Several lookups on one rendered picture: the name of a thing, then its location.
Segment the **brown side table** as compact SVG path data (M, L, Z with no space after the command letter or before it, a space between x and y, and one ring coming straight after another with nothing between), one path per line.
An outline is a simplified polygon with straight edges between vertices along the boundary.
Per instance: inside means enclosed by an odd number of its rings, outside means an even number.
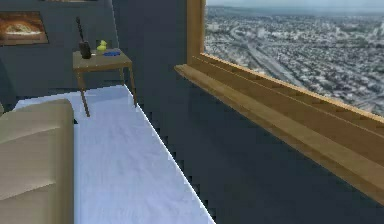
M90 59L84 59L79 51L73 53L73 72L77 79L78 87L81 93L81 99L87 116L90 116L90 112L85 97L86 87L85 82L83 80L83 74L88 72L99 72L118 69L120 72L120 77L122 79L122 85L125 85L123 69L127 68L130 72L130 91L133 95L134 106L137 106L137 94L134 81L133 63L131 59L127 55L125 55L122 50L118 48L108 49L107 53L109 52L118 52L118 55L104 56L102 53L95 52L95 54Z

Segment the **wooden framed window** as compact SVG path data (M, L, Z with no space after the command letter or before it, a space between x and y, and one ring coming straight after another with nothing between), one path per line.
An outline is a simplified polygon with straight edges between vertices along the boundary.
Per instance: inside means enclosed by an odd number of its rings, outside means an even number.
M186 0L176 71L384 206L384 0Z

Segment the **black vase with stick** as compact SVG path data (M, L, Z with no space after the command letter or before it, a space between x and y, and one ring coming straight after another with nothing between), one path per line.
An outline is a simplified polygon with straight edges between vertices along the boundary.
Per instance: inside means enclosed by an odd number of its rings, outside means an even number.
M82 30L79 16L76 17L76 23L77 23L77 27L80 35L79 48L80 48L81 56L83 59L90 59L91 58L90 46L89 46L89 43L84 40L83 30Z

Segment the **beige sofa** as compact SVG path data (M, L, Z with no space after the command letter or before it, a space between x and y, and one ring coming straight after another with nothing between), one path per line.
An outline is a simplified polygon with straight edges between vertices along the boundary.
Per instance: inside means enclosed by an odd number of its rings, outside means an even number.
M69 100L0 116L0 224L74 224L74 112Z

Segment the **framed orange picture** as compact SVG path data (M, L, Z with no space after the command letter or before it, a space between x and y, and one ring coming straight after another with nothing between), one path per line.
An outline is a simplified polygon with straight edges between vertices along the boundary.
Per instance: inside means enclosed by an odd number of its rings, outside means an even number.
M0 46L48 43L39 11L0 11Z

